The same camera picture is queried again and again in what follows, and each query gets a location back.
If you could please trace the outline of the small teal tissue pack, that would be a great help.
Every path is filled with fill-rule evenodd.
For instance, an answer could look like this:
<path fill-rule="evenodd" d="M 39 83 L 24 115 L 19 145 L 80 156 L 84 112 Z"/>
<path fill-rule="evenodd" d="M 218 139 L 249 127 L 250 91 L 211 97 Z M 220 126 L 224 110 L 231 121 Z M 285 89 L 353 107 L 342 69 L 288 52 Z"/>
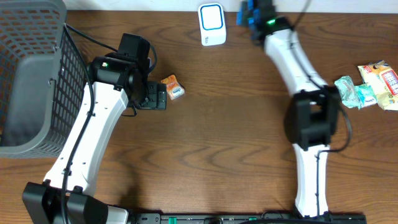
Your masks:
<path fill-rule="evenodd" d="M 355 86 L 355 90 L 359 98 L 359 109 L 377 104 L 377 98 L 369 85 Z"/>

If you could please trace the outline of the light green pack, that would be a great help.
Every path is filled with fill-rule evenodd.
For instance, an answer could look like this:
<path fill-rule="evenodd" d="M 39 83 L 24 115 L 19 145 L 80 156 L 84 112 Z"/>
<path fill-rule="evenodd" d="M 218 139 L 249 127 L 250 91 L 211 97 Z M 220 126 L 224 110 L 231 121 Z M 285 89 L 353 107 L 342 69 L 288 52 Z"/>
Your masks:
<path fill-rule="evenodd" d="M 358 93 L 355 89 L 354 83 L 349 76 L 343 76 L 334 82 L 337 87 L 341 102 L 347 108 L 361 109 L 361 100 L 359 99 Z"/>

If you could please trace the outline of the orange snack pack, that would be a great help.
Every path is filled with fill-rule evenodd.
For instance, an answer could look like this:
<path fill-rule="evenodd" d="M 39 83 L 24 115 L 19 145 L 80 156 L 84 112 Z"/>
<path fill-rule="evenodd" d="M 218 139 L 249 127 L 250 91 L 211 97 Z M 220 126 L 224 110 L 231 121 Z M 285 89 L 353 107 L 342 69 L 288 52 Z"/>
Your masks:
<path fill-rule="evenodd" d="M 161 83 L 166 85 L 167 93 L 171 100 L 174 100 L 185 94 L 185 89 L 178 82 L 175 75 L 170 75 L 167 78 L 161 80 Z"/>

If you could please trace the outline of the yellow snack bag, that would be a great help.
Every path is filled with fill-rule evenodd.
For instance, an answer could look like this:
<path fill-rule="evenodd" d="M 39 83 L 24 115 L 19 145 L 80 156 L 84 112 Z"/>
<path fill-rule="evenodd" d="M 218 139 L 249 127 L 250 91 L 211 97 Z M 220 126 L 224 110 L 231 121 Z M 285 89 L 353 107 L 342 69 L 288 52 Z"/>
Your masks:
<path fill-rule="evenodd" d="M 380 108 L 397 111 L 397 73 L 384 60 L 359 65 L 363 82 L 369 85 Z"/>

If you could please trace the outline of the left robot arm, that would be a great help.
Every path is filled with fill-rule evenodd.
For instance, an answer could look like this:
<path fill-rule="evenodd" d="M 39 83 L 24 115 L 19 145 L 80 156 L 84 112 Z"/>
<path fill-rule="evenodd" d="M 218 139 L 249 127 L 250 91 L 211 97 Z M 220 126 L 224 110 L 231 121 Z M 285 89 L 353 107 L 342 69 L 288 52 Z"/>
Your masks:
<path fill-rule="evenodd" d="M 134 223 L 127 208 L 94 197 L 104 152 L 127 108 L 165 110 L 166 86 L 149 74 L 155 49 L 125 33 L 116 51 L 96 57 L 86 69 L 83 102 L 62 152 L 41 184 L 27 183 L 22 201 L 34 223 Z"/>

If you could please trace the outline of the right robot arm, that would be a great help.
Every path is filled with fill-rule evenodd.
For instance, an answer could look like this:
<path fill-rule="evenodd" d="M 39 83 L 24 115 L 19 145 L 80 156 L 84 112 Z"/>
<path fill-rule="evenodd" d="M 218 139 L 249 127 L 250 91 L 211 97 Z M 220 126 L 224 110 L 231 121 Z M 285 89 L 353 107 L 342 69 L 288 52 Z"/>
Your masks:
<path fill-rule="evenodd" d="M 295 209 L 300 218 L 325 220 L 326 162 L 336 131 L 338 90 L 317 73 L 303 50 L 296 26 L 278 15 L 272 1 L 241 1 L 237 25 L 278 69 L 291 97 L 284 116 L 284 131 L 297 161 Z"/>

